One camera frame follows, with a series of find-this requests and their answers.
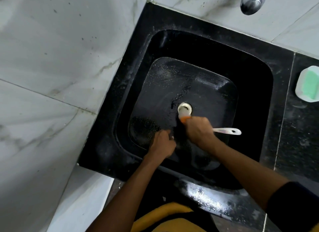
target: sink basin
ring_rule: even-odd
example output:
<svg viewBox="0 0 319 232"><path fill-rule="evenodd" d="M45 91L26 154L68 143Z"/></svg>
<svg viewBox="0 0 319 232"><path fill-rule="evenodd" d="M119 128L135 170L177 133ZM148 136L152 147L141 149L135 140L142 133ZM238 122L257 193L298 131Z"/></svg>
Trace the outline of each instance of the sink basin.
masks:
<svg viewBox="0 0 319 232"><path fill-rule="evenodd" d="M272 86L270 68L248 53L183 31L158 32L120 113L118 141L127 152L142 158L154 133L170 129L177 147L163 167L208 185L241 188L224 166L187 140L177 107L187 102L192 115L207 117L213 127L240 129L240 136L216 136L258 161Z"/></svg>
<svg viewBox="0 0 319 232"><path fill-rule="evenodd" d="M213 127L240 129L240 136L216 135L273 169L293 57L292 51L147 3L78 163L126 181L153 134L170 129L177 147L158 174L168 183L187 180L239 194L242 187L230 172L187 140L177 107L187 102L192 115L207 117Z"/></svg>

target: metal faucet knob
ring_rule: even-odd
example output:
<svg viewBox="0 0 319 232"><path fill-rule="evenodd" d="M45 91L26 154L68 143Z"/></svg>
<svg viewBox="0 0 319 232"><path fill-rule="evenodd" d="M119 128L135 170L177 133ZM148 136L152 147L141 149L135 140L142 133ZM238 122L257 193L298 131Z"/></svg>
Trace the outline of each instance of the metal faucet knob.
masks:
<svg viewBox="0 0 319 232"><path fill-rule="evenodd" d="M243 14L252 15L256 13L264 3L265 0L241 0L240 8Z"/></svg>

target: green soap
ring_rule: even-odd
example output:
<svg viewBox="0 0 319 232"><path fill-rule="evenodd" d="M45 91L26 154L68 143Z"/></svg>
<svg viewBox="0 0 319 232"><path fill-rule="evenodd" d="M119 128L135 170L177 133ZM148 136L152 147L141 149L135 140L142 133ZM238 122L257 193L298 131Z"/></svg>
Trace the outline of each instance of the green soap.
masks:
<svg viewBox="0 0 319 232"><path fill-rule="evenodd" d="M318 92L319 76L313 71L308 71L304 83L302 85L302 92L311 99L315 99Z"/></svg>

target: black granite countertop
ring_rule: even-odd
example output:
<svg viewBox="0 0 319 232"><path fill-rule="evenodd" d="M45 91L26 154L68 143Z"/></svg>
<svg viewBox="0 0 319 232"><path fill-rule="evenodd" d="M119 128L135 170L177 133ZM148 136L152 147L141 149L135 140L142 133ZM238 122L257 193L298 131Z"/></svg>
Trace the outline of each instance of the black granite countertop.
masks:
<svg viewBox="0 0 319 232"><path fill-rule="evenodd" d="M141 159L124 151L118 144L114 127L123 97L130 89L143 49L151 37L164 29L189 31L247 52L265 62L274 77L268 122L260 163L290 179L300 181L318 191L319 148L317 131L319 103L307 103L296 97L294 88L300 72L319 61L261 40L174 12L150 3L141 16L148 18L148 27L133 33L127 51L107 93L106 99L79 158L79 164L102 174L127 180ZM136 53L140 57L131 58ZM278 229L265 219L265 213L244 189L227 190L208 187L161 166L154 174L161 186L174 188L200 208L241 225L262 231Z"/></svg>

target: soap dish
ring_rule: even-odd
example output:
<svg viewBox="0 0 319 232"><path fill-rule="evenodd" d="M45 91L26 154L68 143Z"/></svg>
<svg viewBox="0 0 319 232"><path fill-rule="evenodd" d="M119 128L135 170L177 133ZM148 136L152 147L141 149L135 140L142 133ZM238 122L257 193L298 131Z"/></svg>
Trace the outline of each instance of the soap dish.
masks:
<svg viewBox="0 0 319 232"><path fill-rule="evenodd" d="M306 102L319 101L319 67L310 66L300 73L295 92Z"/></svg>

